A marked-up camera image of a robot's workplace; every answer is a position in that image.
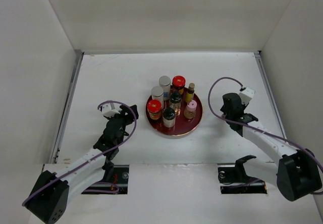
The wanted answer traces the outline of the red cap chili jar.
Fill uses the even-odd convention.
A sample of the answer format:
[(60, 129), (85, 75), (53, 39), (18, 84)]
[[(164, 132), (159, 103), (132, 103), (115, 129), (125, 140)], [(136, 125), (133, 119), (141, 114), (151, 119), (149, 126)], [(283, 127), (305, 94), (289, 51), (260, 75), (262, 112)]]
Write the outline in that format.
[(152, 99), (147, 104), (148, 119), (157, 122), (162, 117), (162, 104), (159, 100)]

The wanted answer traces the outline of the silver cap shaker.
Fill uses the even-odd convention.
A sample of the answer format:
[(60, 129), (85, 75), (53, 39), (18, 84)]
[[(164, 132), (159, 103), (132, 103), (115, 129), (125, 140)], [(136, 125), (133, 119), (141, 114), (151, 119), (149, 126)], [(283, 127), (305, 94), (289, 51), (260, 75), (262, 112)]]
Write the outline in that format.
[(171, 79), (168, 76), (161, 76), (159, 78), (159, 85), (164, 91), (164, 101), (169, 100), (171, 94)]
[(152, 99), (158, 100), (161, 104), (164, 103), (164, 90), (160, 86), (154, 86), (151, 89)]

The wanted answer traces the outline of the white powder glass jar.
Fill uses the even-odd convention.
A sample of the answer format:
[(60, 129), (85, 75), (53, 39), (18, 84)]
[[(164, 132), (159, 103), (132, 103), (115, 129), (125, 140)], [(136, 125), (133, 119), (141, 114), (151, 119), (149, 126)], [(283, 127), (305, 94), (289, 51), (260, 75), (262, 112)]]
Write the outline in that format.
[(175, 125), (176, 113), (173, 108), (167, 107), (163, 112), (163, 125), (172, 128)]

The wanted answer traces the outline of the pink lid seasoning jar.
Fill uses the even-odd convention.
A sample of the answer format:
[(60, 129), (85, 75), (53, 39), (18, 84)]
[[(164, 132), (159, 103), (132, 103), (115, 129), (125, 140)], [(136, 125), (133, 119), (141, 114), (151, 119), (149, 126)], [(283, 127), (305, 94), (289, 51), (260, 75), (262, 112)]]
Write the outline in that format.
[(187, 103), (184, 110), (184, 117), (191, 120), (196, 116), (197, 102), (195, 100), (191, 100)]

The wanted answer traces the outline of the yellow label oil bottle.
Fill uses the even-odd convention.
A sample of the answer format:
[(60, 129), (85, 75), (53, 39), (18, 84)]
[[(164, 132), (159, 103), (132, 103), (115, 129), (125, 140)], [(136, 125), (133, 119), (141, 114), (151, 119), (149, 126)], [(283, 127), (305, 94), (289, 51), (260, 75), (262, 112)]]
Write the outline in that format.
[(185, 102), (188, 104), (194, 98), (195, 84), (190, 83), (186, 91)]

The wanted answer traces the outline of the black lid spice jar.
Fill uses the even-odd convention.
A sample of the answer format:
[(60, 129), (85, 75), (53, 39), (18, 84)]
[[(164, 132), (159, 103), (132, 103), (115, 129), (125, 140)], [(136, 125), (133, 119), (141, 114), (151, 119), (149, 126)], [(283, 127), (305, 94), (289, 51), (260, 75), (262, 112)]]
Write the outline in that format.
[(176, 116), (180, 114), (181, 103), (182, 103), (182, 95), (178, 91), (172, 92), (170, 95), (170, 108), (175, 111)]

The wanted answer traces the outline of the red cap sauce jar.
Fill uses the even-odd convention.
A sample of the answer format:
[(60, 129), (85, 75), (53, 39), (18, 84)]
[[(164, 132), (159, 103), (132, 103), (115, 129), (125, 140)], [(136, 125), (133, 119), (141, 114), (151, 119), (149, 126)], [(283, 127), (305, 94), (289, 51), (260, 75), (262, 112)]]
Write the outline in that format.
[(178, 91), (181, 95), (183, 95), (185, 84), (186, 79), (181, 75), (177, 75), (172, 79), (172, 90)]

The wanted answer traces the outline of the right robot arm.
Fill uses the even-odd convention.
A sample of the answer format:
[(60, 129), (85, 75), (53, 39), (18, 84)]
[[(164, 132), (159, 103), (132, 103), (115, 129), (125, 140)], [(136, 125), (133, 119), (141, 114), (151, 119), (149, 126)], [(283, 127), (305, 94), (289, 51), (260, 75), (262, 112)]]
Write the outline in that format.
[(321, 194), (319, 173), (322, 172), (322, 165), (310, 150), (268, 132), (258, 118), (245, 113), (252, 98), (253, 91), (249, 88), (243, 88), (238, 94), (224, 94), (224, 104), (220, 109), (223, 115), (219, 118), (241, 137), (255, 144), (272, 162), (261, 161), (254, 155), (242, 157), (235, 162), (235, 178), (241, 182), (258, 178), (271, 183), (289, 201), (308, 194)]

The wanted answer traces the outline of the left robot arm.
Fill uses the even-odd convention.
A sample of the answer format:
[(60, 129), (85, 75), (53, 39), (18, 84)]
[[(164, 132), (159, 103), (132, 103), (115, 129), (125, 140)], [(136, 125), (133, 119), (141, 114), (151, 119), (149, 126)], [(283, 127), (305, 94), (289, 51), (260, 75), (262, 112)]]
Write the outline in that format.
[(134, 134), (127, 133), (128, 125), (137, 126), (137, 105), (118, 102), (120, 110), (109, 112), (106, 127), (93, 147), (77, 161), (52, 173), (43, 171), (22, 206), (43, 223), (56, 223), (67, 205), (78, 195), (97, 183), (108, 183), (113, 178), (113, 158), (119, 147)]

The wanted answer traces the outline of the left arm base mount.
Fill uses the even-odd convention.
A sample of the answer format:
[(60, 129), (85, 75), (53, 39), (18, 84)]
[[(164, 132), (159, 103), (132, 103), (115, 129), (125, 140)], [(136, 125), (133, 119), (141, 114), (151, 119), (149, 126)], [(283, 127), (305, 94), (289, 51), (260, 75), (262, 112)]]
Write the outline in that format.
[(126, 195), (128, 194), (130, 166), (110, 162), (105, 167), (103, 179), (82, 192), (83, 195)]

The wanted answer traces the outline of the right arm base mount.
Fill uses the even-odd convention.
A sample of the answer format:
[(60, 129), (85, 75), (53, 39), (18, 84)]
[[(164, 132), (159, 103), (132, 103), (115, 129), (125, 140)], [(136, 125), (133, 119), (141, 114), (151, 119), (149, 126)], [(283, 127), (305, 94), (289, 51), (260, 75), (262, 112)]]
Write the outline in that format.
[(253, 155), (247, 155), (236, 160), (235, 163), (218, 165), (221, 194), (267, 194), (263, 180), (246, 174), (244, 164), (255, 158)]

